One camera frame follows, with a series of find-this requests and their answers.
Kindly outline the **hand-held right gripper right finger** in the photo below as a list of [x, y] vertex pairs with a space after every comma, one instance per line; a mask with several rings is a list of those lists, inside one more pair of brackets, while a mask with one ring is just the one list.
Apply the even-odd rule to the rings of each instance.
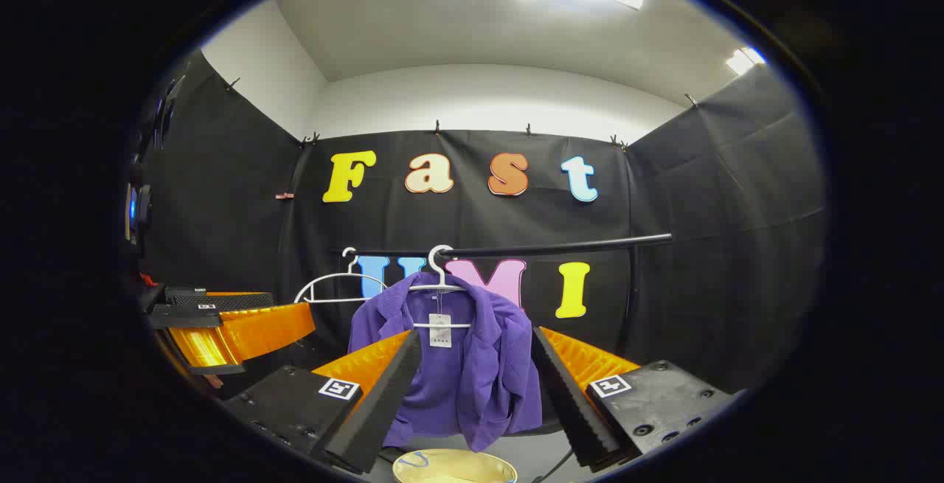
[[607, 469], [684, 438], [735, 395], [667, 360], [637, 365], [546, 327], [532, 359], [581, 467]]

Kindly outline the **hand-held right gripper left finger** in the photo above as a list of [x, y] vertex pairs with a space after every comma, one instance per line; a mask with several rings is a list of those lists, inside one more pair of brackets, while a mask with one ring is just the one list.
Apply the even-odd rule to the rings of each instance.
[[223, 406], [280, 448], [354, 474], [372, 470], [421, 365], [408, 330], [313, 371], [283, 366]]

